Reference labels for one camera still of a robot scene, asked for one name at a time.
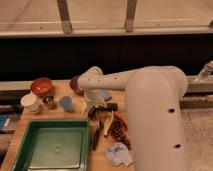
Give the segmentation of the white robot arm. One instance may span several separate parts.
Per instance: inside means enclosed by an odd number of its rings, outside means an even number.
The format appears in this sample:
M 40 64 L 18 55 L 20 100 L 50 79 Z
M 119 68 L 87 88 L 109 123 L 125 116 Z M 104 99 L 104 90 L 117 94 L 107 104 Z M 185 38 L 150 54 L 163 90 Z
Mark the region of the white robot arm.
M 149 66 L 98 75 L 90 68 L 78 79 L 83 90 L 125 92 L 136 171 L 189 171 L 179 101 L 188 81 L 175 66 Z

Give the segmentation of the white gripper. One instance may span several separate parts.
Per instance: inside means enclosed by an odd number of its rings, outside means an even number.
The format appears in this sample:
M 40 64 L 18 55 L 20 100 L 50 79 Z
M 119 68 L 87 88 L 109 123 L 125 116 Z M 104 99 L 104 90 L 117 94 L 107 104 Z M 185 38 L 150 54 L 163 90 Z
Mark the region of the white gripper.
M 84 92 L 84 99 L 88 107 L 92 106 L 88 111 L 88 117 L 93 119 L 96 117 L 98 109 L 93 106 L 101 103 L 101 96 L 98 90 L 87 90 Z M 107 103 L 105 106 L 99 106 L 101 111 L 117 111 L 117 103 Z

